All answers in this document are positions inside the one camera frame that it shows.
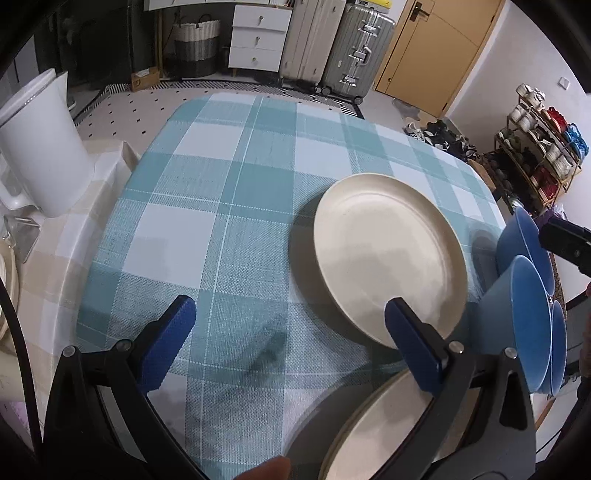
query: ceramic bowl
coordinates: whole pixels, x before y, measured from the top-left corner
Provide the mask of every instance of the ceramic bowl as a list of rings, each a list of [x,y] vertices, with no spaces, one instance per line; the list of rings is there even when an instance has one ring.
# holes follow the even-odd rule
[[[552,351],[550,353],[550,364],[539,392],[554,397],[562,386],[564,369],[566,368],[566,324],[560,303],[554,301],[551,312]]]
[[[470,323],[476,352],[517,350],[530,392],[540,389],[550,363],[552,329],[544,284],[534,264],[517,255],[484,294]]]
[[[525,209],[517,207],[496,245],[496,266],[500,275],[517,255],[529,258],[540,274],[546,293],[552,296],[554,271],[548,252],[542,248],[538,240],[539,233],[540,230]]]

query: light switch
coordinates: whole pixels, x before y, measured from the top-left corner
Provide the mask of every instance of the light switch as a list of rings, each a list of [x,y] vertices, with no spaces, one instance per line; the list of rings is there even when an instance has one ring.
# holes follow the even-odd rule
[[[570,86],[570,80],[566,79],[564,77],[560,77],[560,80],[558,81],[558,84],[564,89],[564,90],[568,90],[569,86]]]

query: human hand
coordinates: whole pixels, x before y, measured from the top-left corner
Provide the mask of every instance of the human hand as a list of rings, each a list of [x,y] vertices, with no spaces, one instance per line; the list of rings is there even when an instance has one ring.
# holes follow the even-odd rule
[[[279,456],[241,473],[234,480],[287,480],[290,472],[289,458]]]

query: blue cloth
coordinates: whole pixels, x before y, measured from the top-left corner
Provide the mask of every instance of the blue cloth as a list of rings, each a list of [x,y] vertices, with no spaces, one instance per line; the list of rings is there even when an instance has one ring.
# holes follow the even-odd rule
[[[470,310],[496,278],[504,225],[484,182],[425,143],[329,109],[228,92],[186,102],[116,203],[79,345],[134,338],[176,295],[194,298],[196,325],[150,399],[214,479],[280,454],[295,478],[316,479],[344,421],[404,367],[339,313],[316,265],[320,197],[360,172],[392,175],[444,213],[465,254]]]

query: kettle lid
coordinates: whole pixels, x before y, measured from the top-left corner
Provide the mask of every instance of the kettle lid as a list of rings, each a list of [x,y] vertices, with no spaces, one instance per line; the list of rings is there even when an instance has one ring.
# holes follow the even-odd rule
[[[0,109],[0,127],[10,120],[27,102],[43,90],[56,78],[56,71],[49,69],[39,74],[17,93],[15,93]]]

